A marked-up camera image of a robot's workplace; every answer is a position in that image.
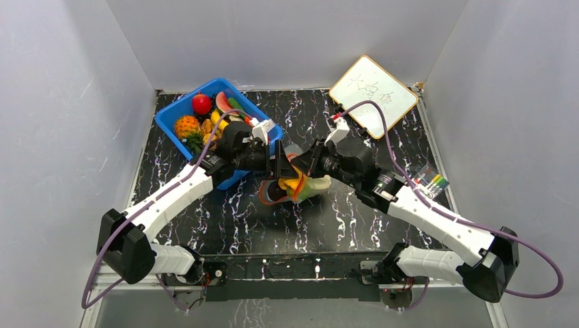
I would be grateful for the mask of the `yellow toy bell pepper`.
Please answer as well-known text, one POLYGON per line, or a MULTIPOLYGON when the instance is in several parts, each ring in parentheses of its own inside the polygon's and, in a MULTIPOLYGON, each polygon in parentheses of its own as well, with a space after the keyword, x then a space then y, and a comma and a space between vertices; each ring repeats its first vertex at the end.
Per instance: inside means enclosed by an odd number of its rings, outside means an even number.
POLYGON ((304 179, 307 175, 305 175, 299 168, 293 166, 294 170, 298 174, 297 178, 280 178, 278 180, 279 186, 282 189, 287 191, 287 197, 282 200, 281 202, 291 201, 295 204, 300 203, 297 202, 295 197, 297 192, 300 190, 301 184, 304 182, 304 179))

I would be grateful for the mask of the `clear zip top bag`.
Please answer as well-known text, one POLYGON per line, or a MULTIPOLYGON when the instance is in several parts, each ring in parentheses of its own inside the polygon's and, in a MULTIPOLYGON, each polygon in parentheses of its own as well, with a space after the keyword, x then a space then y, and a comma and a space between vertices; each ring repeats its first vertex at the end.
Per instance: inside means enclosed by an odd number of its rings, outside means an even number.
POLYGON ((281 202, 299 204, 329 190, 330 176, 311 178, 291 165, 290 161, 302 154, 299 146, 292 144, 284 148, 281 142, 277 141, 273 149, 266 171, 255 174, 263 180, 258 195, 265 205, 281 202))

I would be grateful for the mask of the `dark toy plum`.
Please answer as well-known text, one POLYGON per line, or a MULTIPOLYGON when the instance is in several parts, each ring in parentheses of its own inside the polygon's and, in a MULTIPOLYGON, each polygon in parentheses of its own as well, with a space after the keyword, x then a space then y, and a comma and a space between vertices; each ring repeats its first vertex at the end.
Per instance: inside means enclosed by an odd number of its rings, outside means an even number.
POLYGON ((264 185, 264 199, 267 203, 277 203, 287 197, 287 191, 279 186, 277 180, 268 180, 264 185))

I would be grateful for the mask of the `green toy lettuce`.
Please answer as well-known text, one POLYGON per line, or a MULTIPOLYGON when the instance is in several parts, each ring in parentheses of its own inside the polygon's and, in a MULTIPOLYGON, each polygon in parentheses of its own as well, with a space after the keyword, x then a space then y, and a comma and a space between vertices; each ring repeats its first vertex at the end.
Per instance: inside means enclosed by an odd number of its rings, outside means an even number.
POLYGON ((300 190, 296 194, 296 201, 303 202, 306 199, 321 195, 329 190, 331 186, 331 178, 325 175, 321 178, 305 177, 301 184, 300 190))

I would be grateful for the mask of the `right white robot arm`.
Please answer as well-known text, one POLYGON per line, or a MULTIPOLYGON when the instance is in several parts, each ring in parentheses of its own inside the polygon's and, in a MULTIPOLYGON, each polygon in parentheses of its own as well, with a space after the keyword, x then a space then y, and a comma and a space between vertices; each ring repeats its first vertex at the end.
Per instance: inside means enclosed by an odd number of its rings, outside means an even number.
POLYGON ((376 164, 370 148, 355 137, 339 143, 317 141, 290 163, 310 178, 330 176, 354 188, 362 203, 416 226, 447 247, 440 251, 397 243, 370 270, 367 281, 432 277, 461 284, 490 303, 502 298, 518 267, 512 230, 487 232, 471 222, 461 224, 461 217, 447 208, 422 202, 401 176, 376 164))

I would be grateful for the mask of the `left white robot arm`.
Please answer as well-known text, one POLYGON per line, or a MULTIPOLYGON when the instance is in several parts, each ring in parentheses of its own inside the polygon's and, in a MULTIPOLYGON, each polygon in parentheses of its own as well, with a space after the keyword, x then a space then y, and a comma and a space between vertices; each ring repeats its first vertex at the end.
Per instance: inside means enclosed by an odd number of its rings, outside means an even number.
POLYGON ((122 212, 106 212, 98 237, 98 261, 127 284, 162 274, 178 275, 187 284, 200 282, 202 255, 188 246, 159 245, 153 240, 180 212, 238 170, 268 180, 295 177, 280 140, 268 136, 274 126, 272 120, 229 123, 220 139, 210 140, 193 162, 156 192, 122 212))

